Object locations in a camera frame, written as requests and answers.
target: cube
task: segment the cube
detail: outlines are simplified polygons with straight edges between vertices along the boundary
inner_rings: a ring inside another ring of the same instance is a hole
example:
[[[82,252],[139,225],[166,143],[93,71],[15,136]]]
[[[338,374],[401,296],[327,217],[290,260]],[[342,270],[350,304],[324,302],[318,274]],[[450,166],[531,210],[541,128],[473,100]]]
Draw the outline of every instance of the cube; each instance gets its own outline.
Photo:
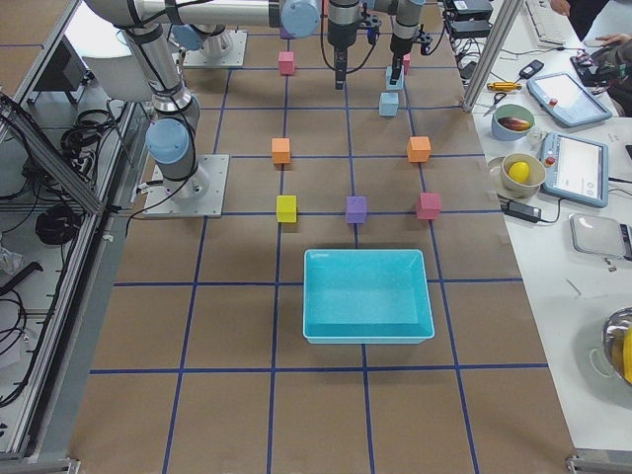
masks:
[[[276,222],[296,222],[296,196],[276,197]]]
[[[396,92],[382,92],[379,96],[379,115],[381,117],[395,117],[399,109],[399,94]]]
[[[273,138],[273,163],[286,165],[290,161],[289,138]]]
[[[347,197],[347,224],[366,222],[366,196]]]
[[[282,40],[294,40],[294,37],[284,27],[280,27],[280,29],[278,30],[278,33]]]
[[[431,140],[427,136],[411,136],[406,153],[411,163],[426,163],[431,157]]]
[[[435,220],[441,212],[441,196],[438,193],[420,193],[415,208],[418,219]]]
[[[390,83],[391,76],[393,75],[393,67],[388,66],[386,68],[386,90],[387,91],[401,91],[404,89],[404,74],[399,75],[399,79],[397,80],[397,84],[392,85]]]
[[[411,67],[411,53],[404,54],[404,74],[408,74],[408,70]]]
[[[278,72],[281,76],[291,76],[294,69],[294,51],[280,51],[278,53]]]

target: power adapter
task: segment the power adapter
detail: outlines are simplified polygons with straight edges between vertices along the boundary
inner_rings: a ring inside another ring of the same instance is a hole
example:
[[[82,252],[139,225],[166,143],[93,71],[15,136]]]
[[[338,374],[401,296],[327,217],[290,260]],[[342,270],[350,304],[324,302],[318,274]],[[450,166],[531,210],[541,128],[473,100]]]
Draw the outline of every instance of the power adapter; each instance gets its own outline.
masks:
[[[502,210],[506,215],[534,224],[542,220],[542,209],[523,204],[517,200],[509,200],[506,204],[503,204]]]

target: turquoise tray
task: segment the turquoise tray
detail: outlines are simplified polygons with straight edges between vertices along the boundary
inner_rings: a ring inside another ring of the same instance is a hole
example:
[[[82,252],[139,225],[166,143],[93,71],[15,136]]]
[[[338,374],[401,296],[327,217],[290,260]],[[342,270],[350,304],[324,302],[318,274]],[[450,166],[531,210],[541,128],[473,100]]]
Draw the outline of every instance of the turquoise tray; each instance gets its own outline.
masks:
[[[308,250],[303,335],[312,344],[418,344],[435,335],[419,250]]]

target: orange cube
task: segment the orange cube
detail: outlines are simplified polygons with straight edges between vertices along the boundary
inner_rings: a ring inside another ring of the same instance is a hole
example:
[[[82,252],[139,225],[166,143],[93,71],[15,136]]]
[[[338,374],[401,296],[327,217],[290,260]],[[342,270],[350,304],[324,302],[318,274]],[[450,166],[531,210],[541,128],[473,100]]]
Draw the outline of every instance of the orange cube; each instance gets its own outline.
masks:
[[[431,157],[431,140],[427,136],[411,136],[406,151],[411,163],[426,163]]]
[[[273,163],[286,165],[289,161],[289,138],[273,138]]]

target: purple cube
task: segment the purple cube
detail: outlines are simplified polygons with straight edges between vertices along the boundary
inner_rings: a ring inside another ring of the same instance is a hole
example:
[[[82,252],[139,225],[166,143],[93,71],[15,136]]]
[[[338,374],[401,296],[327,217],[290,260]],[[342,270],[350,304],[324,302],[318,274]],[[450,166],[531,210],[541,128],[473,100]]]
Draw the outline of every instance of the purple cube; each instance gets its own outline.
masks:
[[[347,197],[347,224],[366,222],[366,196]]]
[[[284,27],[280,27],[278,32],[282,40],[294,40],[294,37]]]

